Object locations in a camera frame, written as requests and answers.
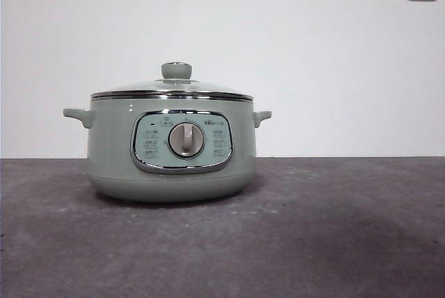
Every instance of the control panel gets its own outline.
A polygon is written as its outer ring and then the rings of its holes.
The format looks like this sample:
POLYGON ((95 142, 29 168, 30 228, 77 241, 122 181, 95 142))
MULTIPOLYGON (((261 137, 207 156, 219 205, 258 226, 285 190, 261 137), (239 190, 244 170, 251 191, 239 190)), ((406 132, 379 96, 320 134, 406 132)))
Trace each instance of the control panel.
POLYGON ((140 169, 164 174, 210 172, 232 154, 232 134, 220 113, 160 110, 142 114, 133 128, 131 157, 140 169))

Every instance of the rotary dial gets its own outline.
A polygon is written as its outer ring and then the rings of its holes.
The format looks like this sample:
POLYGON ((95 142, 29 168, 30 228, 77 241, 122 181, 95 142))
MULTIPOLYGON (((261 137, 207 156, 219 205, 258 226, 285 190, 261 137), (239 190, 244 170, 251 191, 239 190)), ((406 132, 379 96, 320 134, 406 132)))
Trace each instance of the rotary dial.
POLYGON ((192 123, 176 125, 170 132, 168 142, 172 151, 181 157, 193 157, 204 145, 204 135, 200 128, 192 123))

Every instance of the electric hot pot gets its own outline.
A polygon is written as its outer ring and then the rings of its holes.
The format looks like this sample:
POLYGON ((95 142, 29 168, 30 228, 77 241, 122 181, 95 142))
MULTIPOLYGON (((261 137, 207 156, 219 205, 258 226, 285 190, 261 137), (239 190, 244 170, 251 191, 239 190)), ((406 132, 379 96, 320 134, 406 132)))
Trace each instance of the electric hot pot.
POLYGON ((91 95, 90 110, 66 117, 88 129, 88 177, 101 193, 133 201, 220 197, 251 182, 255 132, 269 111, 253 98, 190 80, 186 63, 163 79, 91 95))

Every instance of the pot handle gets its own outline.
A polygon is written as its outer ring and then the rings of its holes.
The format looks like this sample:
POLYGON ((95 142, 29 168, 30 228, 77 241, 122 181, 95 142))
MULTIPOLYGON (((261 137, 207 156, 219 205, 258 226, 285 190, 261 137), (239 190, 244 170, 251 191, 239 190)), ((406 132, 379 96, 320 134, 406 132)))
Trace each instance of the pot handle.
POLYGON ((92 111, 87 109, 65 108, 63 116, 72 117, 82 122, 83 126, 91 129, 92 126, 92 111))
POLYGON ((269 110, 265 110, 262 112, 253 112, 253 123, 255 128, 258 128, 261 121, 264 119, 270 119, 272 117, 272 112, 269 110))

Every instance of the pot base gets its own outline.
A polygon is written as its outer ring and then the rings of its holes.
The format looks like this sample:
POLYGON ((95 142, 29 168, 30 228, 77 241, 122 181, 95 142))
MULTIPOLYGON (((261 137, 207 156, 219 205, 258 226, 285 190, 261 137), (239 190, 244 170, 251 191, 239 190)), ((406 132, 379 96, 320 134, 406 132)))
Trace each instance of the pot base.
POLYGON ((141 181, 88 175, 92 185, 102 194, 144 202, 199 201, 234 194, 251 182, 253 176, 249 172, 212 179, 141 181))

